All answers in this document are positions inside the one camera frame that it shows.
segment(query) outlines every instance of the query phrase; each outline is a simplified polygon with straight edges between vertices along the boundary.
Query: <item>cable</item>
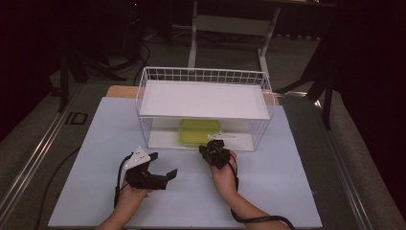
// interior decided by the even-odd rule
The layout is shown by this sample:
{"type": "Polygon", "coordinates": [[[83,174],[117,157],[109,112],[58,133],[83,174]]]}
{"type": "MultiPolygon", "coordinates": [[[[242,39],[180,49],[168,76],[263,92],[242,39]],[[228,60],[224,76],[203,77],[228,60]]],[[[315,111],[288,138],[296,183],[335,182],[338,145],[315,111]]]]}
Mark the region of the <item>cable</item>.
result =
{"type": "Polygon", "coordinates": [[[122,164],[120,164],[120,167],[119,167],[119,175],[118,175],[118,178],[117,178],[117,186],[116,186],[116,190],[115,190],[115,193],[114,193],[114,208],[116,207],[117,202],[119,201],[120,191],[121,191],[125,186],[128,185],[128,184],[126,184],[126,185],[124,185],[124,186],[122,187],[122,189],[120,189],[120,187],[121,187],[121,186],[120,186],[120,181],[121,181],[121,179],[122,179],[123,165],[124,165],[124,163],[125,163],[127,160],[129,160],[129,158],[131,158],[132,154],[133,154],[133,153],[131,153],[131,154],[129,154],[128,156],[126,156],[126,157],[124,158],[124,160],[122,161],[122,164]]]}
{"type": "MultiPolygon", "coordinates": [[[[234,179],[235,179],[235,183],[236,183],[236,190],[238,191],[238,182],[239,182],[239,179],[238,179],[238,177],[237,177],[237,170],[238,170],[237,161],[236,161],[236,159],[234,158],[234,156],[233,156],[231,153],[229,153],[229,154],[230,154],[231,157],[233,157],[234,162],[235,162],[235,164],[236,164],[236,168],[234,168],[234,167],[231,165],[230,161],[227,162],[228,166],[230,167],[230,169],[231,169],[232,172],[233,172],[234,179]]],[[[294,227],[293,224],[289,221],[289,219],[284,218],[284,217],[281,217],[281,216],[266,216],[266,217],[260,217],[260,218],[239,218],[239,217],[237,216],[237,214],[236,214],[233,210],[231,210],[231,214],[232,214],[233,218],[234,218],[237,222],[240,222],[240,223],[259,223],[259,222],[266,222],[266,221],[282,221],[282,222],[284,222],[290,229],[295,230],[295,227],[294,227]]]]}
{"type": "Polygon", "coordinates": [[[81,147],[75,149],[74,151],[72,151],[71,153],[69,153],[69,155],[67,155],[65,157],[65,159],[63,159],[63,161],[57,166],[56,170],[54,171],[54,173],[52,174],[50,180],[48,181],[48,184],[45,188],[45,192],[44,195],[42,196],[42,200],[41,200],[41,206],[39,208],[39,212],[38,212],[38,217],[36,219],[36,224],[35,224],[35,230],[38,229],[39,227],[39,223],[41,222],[41,216],[42,216],[42,211],[44,209],[44,205],[45,205],[45,198],[47,197],[48,194],[48,190],[51,187],[51,183],[54,180],[54,177],[56,175],[56,173],[59,171],[59,169],[62,167],[62,165],[71,157],[73,156],[75,153],[77,153],[80,150],[81,147]]]}
{"type": "Polygon", "coordinates": [[[146,44],[144,44],[144,43],[143,43],[142,45],[147,48],[147,58],[146,58],[146,59],[143,59],[143,58],[140,56],[140,61],[141,61],[143,64],[141,65],[140,69],[137,71],[137,73],[136,73],[135,76],[134,76],[134,81],[132,82],[132,85],[133,85],[133,86],[135,86],[135,82],[136,82],[136,80],[138,79],[138,76],[140,75],[141,71],[142,71],[146,66],[148,66],[148,63],[147,63],[147,62],[148,62],[149,57],[150,57],[150,55],[151,55],[151,51],[150,51],[149,47],[147,47],[146,44]]]}

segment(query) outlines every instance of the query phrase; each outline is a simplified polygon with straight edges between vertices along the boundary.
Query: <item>human hand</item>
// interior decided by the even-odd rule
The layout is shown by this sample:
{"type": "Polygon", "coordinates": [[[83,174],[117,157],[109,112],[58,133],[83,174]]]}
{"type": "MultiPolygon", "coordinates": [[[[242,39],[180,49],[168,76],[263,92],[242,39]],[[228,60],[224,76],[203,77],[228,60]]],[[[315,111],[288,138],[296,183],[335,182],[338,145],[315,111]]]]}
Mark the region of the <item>human hand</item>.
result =
{"type": "MultiPolygon", "coordinates": [[[[230,154],[230,165],[236,170],[237,155],[232,150],[230,150],[230,154]]],[[[221,170],[216,166],[210,166],[210,171],[212,172],[214,186],[224,199],[237,193],[235,175],[229,165],[225,165],[221,170]]]]}

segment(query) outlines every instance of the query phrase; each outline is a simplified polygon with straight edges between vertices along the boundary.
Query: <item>white table surface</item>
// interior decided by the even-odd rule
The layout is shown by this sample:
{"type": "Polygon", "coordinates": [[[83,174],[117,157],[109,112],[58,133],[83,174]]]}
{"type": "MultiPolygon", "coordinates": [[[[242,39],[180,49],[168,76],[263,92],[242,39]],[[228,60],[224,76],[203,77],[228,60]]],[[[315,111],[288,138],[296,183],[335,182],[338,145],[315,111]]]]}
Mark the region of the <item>white table surface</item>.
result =
{"type": "MultiPolygon", "coordinates": [[[[53,227],[94,227],[113,210],[114,188],[123,159],[146,144],[134,99],[103,98],[51,216],[53,227]]],[[[178,169],[166,190],[154,191],[128,223],[130,228],[241,228],[215,191],[197,150],[158,151],[154,174],[178,169]]],[[[254,152],[237,152],[239,191],[271,215],[297,228],[321,227],[305,171],[283,108],[254,152]]]]}

